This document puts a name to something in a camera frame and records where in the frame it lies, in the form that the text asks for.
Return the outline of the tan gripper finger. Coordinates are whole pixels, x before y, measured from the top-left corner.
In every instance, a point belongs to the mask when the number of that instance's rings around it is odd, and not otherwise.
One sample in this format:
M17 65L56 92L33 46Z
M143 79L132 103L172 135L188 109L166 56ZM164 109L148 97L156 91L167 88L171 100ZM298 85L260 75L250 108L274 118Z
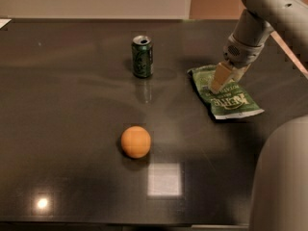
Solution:
M220 62L216 66L210 91L214 94L219 93L232 78L233 66L229 62Z
M228 68L230 69L230 73L227 81L239 82L249 69L249 65L243 66L241 68L236 68L233 65L229 65Z

